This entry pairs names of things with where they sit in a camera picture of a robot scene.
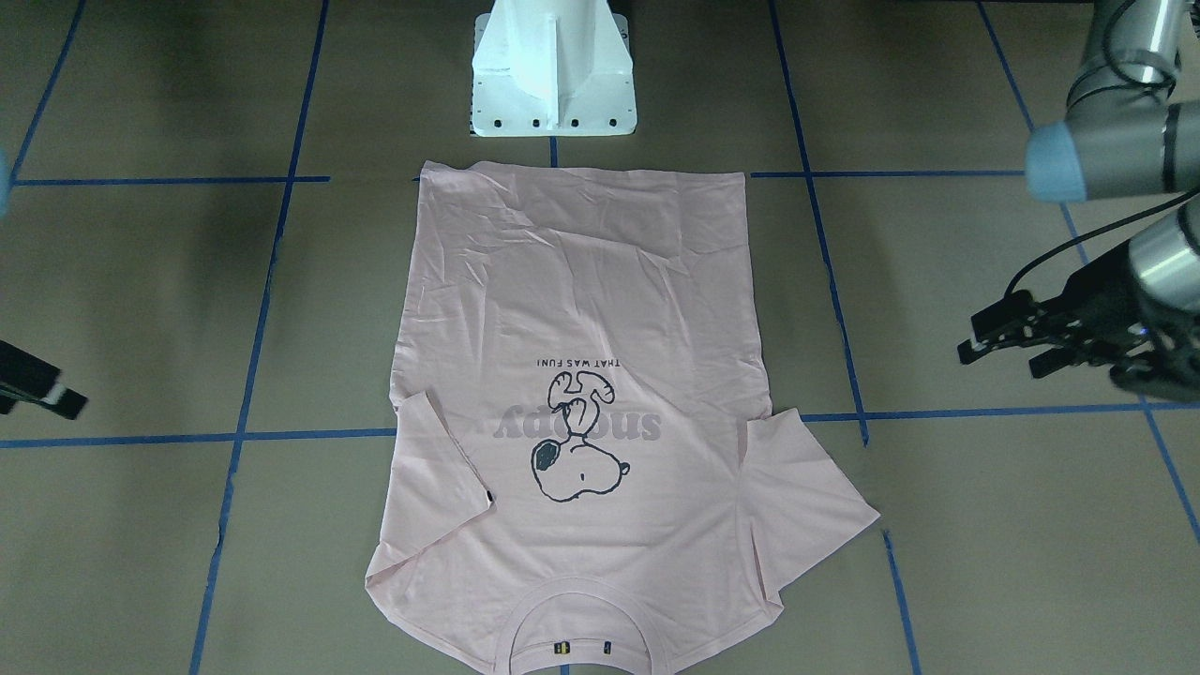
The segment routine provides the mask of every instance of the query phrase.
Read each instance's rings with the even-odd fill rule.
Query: cable
[[[1129,77],[1128,74],[1126,74],[1123,70],[1121,70],[1117,66],[1116,56],[1112,54],[1112,34],[1116,31],[1117,22],[1121,20],[1121,17],[1123,17],[1126,12],[1129,11],[1129,7],[1132,7],[1133,4],[1136,1],[1138,0],[1124,0],[1124,2],[1121,2],[1121,6],[1117,7],[1115,12],[1112,12],[1112,16],[1109,17],[1108,23],[1104,24],[1104,37],[1103,40],[1100,40],[1100,50],[1104,52],[1104,64],[1108,65],[1109,68],[1111,68],[1112,72],[1118,78],[1121,78],[1121,80],[1124,82],[1126,84],[1132,84],[1134,86],[1140,86],[1142,89],[1150,89],[1150,90],[1172,88],[1175,86],[1175,76],[1169,72],[1156,68],[1159,70],[1159,72],[1163,74],[1163,82],[1141,82],[1134,79],[1133,77]]]
[[[1057,256],[1058,253],[1066,251],[1067,249],[1070,249],[1075,244],[1080,244],[1082,241],[1087,241],[1088,239],[1092,239],[1094,237],[1099,237],[1100,234],[1105,234],[1108,232],[1112,232],[1114,229],[1117,229],[1118,227],[1124,227],[1124,226],[1127,226],[1127,225],[1129,225],[1132,222],[1138,222],[1139,220],[1142,220],[1145,217],[1150,217],[1150,216],[1152,216],[1152,215],[1154,215],[1157,213],[1162,213],[1162,211],[1165,211],[1166,209],[1170,209],[1172,207],[1177,207],[1178,204],[1182,204],[1183,202],[1187,202],[1188,199],[1195,197],[1196,195],[1200,195],[1200,187],[1193,187],[1192,190],[1188,190],[1183,195],[1180,195],[1178,197],[1175,197],[1174,199],[1163,202],[1162,204],[1159,204],[1157,207],[1151,207],[1151,208],[1148,208],[1148,209],[1146,209],[1144,211],[1138,211],[1138,213],[1133,214],[1132,216],[1126,216],[1126,217],[1123,217],[1123,219],[1121,219],[1121,220],[1118,220],[1116,222],[1110,222],[1109,225],[1105,225],[1103,227],[1098,227],[1098,228],[1088,232],[1087,234],[1080,234],[1079,237],[1075,237],[1073,239],[1063,241],[1062,244],[1058,244],[1054,249],[1050,249],[1045,253],[1042,253],[1040,256],[1033,258],[1033,261],[1030,262],[1030,264],[1022,267],[1021,270],[1018,271],[1016,275],[1013,276],[1013,280],[1008,282],[1008,288],[1004,289],[1004,297],[1008,298],[1009,295],[1012,295],[1013,292],[1016,291],[1016,285],[1020,283],[1021,279],[1026,274],[1028,274],[1030,271],[1032,271],[1033,268],[1036,268],[1039,264],[1049,261],[1050,258]]]

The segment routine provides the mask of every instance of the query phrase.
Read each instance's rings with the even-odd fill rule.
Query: folded sleeve
[[[396,407],[396,450],[379,545],[367,567],[366,585],[486,512],[491,504],[458,442],[426,393]]]
[[[880,514],[863,501],[796,410],[746,423],[738,509],[750,530],[763,601],[779,592]]]

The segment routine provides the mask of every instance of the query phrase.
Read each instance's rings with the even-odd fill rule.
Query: t-shirt
[[[742,174],[427,163],[391,400],[366,589],[480,673],[676,673],[878,516],[772,414]]]

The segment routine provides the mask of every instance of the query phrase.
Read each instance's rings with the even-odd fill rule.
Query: cartoon dog head
[[[530,461],[541,492],[556,502],[584,492],[607,495],[629,473],[628,464],[590,443],[566,446],[547,438],[533,449]]]

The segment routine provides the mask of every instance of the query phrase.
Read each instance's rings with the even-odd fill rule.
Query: neckline
[[[632,596],[602,581],[582,577],[569,577],[535,586],[517,602],[512,613],[509,614],[509,619],[504,622],[504,627],[500,629],[499,638],[497,639],[496,661],[492,667],[494,675],[514,675],[512,651],[517,632],[521,631],[521,626],[529,614],[542,603],[568,593],[589,596],[620,610],[629,617],[629,621],[642,635],[642,641],[646,643],[646,649],[650,658],[649,675],[668,675],[671,673],[667,664],[666,646],[662,644],[654,622],[641,603]]]

